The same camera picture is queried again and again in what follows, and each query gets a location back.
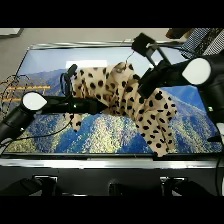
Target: leopard print fabric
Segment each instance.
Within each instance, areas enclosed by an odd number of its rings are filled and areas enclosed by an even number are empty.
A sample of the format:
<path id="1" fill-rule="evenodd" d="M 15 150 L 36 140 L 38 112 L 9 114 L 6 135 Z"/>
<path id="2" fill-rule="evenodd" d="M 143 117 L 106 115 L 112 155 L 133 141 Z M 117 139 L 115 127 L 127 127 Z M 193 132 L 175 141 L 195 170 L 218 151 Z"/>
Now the leopard print fabric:
<path id="1" fill-rule="evenodd" d="M 74 97 L 96 97 L 108 106 L 102 111 L 114 116 L 128 116 L 138 131 L 161 157 L 174 149 L 169 121 L 177 112 L 176 106 L 165 91 L 155 89 L 148 99 L 143 99 L 138 90 L 140 77 L 134 73 L 131 64 L 123 62 L 105 68 L 81 69 L 74 80 Z M 79 114 L 65 114 L 74 131 L 81 126 Z"/>

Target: gray floor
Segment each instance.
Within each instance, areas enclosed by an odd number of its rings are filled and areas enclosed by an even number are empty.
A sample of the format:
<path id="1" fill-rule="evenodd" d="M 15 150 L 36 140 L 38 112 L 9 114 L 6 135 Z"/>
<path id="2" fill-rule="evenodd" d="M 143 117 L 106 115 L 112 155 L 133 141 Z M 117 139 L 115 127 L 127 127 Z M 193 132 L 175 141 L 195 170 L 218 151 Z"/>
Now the gray floor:
<path id="1" fill-rule="evenodd" d="M 20 37 L 0 39 L 0 81 L 16 73 L 31 44 L 133 39 L 141 32 L 156 40 L 165 37 L 168 28 L 26 28 Z"/>

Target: mountain image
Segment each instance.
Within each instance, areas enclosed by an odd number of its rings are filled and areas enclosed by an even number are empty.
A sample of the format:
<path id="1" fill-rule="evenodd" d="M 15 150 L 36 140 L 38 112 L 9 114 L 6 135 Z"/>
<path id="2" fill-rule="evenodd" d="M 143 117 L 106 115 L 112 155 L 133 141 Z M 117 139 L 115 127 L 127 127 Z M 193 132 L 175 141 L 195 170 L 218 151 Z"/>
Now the mountain image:
<path id="1" fill-rule="evenodd" d="M 59 96 L 60 74 L 65 70 L 28 74 L 31 79 L 44 79 L 51 88 L 45 95 Z M 209 143 L 216 127 L 207 117 L 200 96 L 194 87 L 163 88 L 175 101 L 178 113 L 170 122 L 176 148 L 171 153 L 208 153 L 221 150 L 221 144 Z M 56 132 L 67 124 L 63 115 L 37 115 L 23 136 Z M 9 152 L 43 153 L 152 153 L 134 122 L 126 117 L 105 114 L 83 116 L 81 129 L 74 132 L 70 125 L 57 135 L 12 143 Z"/>

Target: beige cloth with black spots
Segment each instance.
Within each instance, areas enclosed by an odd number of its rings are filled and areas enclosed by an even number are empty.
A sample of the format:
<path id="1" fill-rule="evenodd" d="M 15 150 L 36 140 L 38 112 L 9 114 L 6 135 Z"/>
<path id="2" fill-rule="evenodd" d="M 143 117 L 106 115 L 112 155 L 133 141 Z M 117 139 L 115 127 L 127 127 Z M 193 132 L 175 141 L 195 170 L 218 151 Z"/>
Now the beige cloth with black spots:
<path id="1" fill-rule="evenodd" d="M 140 77 L 134 73 L 131 64 L 119 63 L 105 68 L 81 69 L 74 80 L 74 97 L 96 97 L 108 106 L 102 111 L 114 116 L 128 116 L 154 152 L 161 157 L 174 149 L 169 121 L 177 112 L 167 93 L 155 89 L 148 99 L 143 99 L 138 90 Z M 70 120 L 72 114 L 66 114 Z M 80 129 L 82 117 L 74 114 L 72 127 Z"/>

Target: white circular joint cover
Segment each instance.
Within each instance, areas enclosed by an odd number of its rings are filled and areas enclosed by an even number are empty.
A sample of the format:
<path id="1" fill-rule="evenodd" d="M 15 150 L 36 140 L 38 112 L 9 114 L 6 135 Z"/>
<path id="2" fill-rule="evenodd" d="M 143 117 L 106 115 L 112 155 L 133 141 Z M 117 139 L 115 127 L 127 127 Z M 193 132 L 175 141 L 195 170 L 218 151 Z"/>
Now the white circular joint cover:
<path id="1" fill-rule="evenodd" d="M 204 58 L 196 58 L 189 62 L 183 71 L 183 77 L 193 85 L 206 82 L 211 74 L 211 66 Z"/>
<path id="2" fill-rule="evenodd" d="M 39 93 L 30 92 L 23 96 L 23 105 L 29 110 L 40 110 L 47 101 Z"/>

